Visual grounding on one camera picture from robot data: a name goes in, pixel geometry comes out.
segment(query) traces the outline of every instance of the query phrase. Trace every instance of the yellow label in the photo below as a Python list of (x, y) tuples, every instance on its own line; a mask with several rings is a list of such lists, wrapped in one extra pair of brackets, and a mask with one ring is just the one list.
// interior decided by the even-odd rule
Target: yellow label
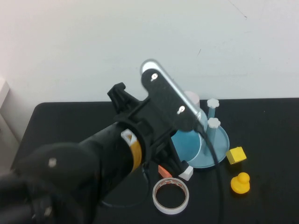
[(131, 146), (130, 146), (132, 155), (133, 155), (133, 168), (132, 171), (136, 170), (140, 164), (141, 164), (141, 160), (142, 160), (142, 151), (141, 151), (141, 146), (138, 140), (136, 140), (136, 142), (134, 142)]
[(142, 150), (140, 143), (134, 133), (126, 129), (121, 133), (121, 137), (126, 141), (126, 143), (130, 146), (132, 156), (133, 156), (133, 168), (132, 171), (136, 170), (142, 161)]

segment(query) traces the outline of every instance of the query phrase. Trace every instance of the white knob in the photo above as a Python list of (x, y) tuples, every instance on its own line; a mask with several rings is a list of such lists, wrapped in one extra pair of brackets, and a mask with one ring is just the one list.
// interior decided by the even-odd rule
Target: white knob
[(218, 128), (221, 122), (218, 120), (218, 118), (210, 118), (207, 121), (207, 124), (209, 125), (210, 128)]
[(219, 100), (217, 99), (209, 99), (207, 101), (207, 106), (210, 107), (210, 108), (216, 108), (219, 106)]

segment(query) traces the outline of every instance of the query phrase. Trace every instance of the screw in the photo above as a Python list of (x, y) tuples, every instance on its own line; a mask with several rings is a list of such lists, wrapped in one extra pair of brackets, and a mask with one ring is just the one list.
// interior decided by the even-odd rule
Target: screw
[(152, 82), (152, 81), (154, 81), (156, 78), (158, 78), (158, 74), (157, 74), (157, 73), (154, 73), (154, 74), (151, 75), (151, 80), (150, 80), (150, 81)]
[(52, 212), (52, 207), (50, 206), (50, 207), (46, 208), (44, 216), (50, 216), (51, 212)]
[(50, 168), (53, 168), (53, 167), (56, 166), (56, 163), (57, 163), (57, 159), (56, 159), (56, 158), (50, 158), (50, 159), (49, 159), (48, 166), (49, 166)]
[(177, 114), (180, 114), (180, 113), (184, 112), (184, 110), (185, 110), (185, 107), (184, 106), (180, 106), (179, 109), (178, 109), (178, 111), (177, 111)]

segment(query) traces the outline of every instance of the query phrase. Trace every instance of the yellow cube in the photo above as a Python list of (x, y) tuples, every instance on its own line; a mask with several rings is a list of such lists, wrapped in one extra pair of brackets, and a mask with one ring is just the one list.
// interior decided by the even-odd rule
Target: yellow cube
[(232, 148), (226, 152), (226, 157), (230, 164), (241, 162), (247, 157), (242, 147)]

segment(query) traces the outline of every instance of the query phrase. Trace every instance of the yellow rubber duck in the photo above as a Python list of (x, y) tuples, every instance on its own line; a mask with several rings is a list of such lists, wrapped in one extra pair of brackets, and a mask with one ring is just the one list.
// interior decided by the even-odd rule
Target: yellow rubber duck
[(232, 178), (230, 186), (232, 190), (238, 194), (245, 194), (250, 189), (250, 177), (247, 173), (239, 173), (238, 176)]

